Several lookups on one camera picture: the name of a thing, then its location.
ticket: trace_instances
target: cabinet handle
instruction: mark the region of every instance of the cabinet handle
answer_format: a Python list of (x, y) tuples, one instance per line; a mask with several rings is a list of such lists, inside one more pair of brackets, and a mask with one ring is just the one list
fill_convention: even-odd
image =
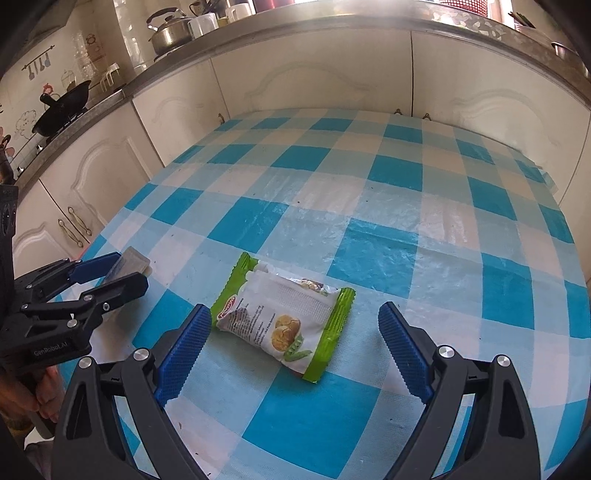
[(88, 228), (85, 225), (84, 221), (79, 216), (76, 215), (76, 212), (74, 211), (74, 209), (72, 207), (68, 207), (68, 213), (72, 214), (76, 223), (86, 231), (86, 235), (92, 236), (92, 231), (90, 230), (90, 228)]
[(57, 221), (57, 224), (61, 227), (62, 230), (64, 230), (64, 232), (66, 233), (67, 236), (69, 236), (72, 240), (74, 240), (76, 242), (76, 244), (82, 248), (84, 245), (82, 244), (82, 242), (80, 240), (78, 240), (78, 238), (76, 237), (76, 235), (74, 235), (74, 233), (72, 232), (72, 230), (70, 230), (68, 227), (66, 227), (66, 224), (64, 223), (64, 220), (62, 220), (61, 218)]

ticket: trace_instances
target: snack package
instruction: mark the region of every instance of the snack package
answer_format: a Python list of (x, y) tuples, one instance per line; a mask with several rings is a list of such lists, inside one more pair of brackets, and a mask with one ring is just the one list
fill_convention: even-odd
[(355, 299), (352, 288), (332, 288), (258, 261), (244, 252), (211, 308), (213, 324), (262, 348), (317, 382)]

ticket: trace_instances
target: kettle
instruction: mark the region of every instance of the kettle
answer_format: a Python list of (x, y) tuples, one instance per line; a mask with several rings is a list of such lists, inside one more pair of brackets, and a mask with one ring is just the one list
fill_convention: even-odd
[[(154, 18), (168, 13), (172, 13), (172, 15), (166, 17), (162, 25), (158, 28), (152, 25), (152, 20)], [(152, 42), (152, 46), (158, 57), (168, 53), (176, 47), (185, 45), (185, 43), (188, 43), (193, 39), (191, 29), (189, 29), (190, 21), (191, 18), (185, 15), (180, 8), (176, 7), (163, 8), (150, 15), (146, 20), (146, 24), (149, 29), (155, 31), (152, 38), (150, 38), (150, 41)]]

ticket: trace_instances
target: bread roll image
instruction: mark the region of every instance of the bread roll image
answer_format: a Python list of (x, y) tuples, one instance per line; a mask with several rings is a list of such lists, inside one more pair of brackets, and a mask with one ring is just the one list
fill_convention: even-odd
[(288, 326), (281, 326), (273, 330), (271, 334), (271, 344), (273, 348), (279, 352), (285, 352), (294, 342), (295, 335), (291, 333)]
[(290, 340), (293, 342), (298, 332), (300, 331), (301, 322), (297, 318), (292, 317), (291, 315), (279, 315), (279, 318), (275, 322), (275, 328), (277, 329), (281, 327), (289, 328), (291, 333), (286, 334), (286, 336), (288, 336)]

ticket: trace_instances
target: green pea pod image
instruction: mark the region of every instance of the green pea pod image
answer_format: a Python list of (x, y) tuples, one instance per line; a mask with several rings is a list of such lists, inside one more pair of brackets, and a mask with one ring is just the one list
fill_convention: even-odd
[(302, 358), (306, 358), (311, 353), (312, 353), (312, 350), (302, 350), (301, 352), (296, 352), (290, 356), (284, 355), (283, 359), (286, 362), (295, 362), (296, 360), (301, 360)]
[(304, 343), (304, 337), (302, 337), (301, 333), (298, 333), (297, 337), (295, 337), (294, 342), (289, 346), (289, 348), (283, 354), (283, 357), (287, 358), (287, 357), (293, 355), (294, 353), (296, 353), (300, 349), (302, 343)]

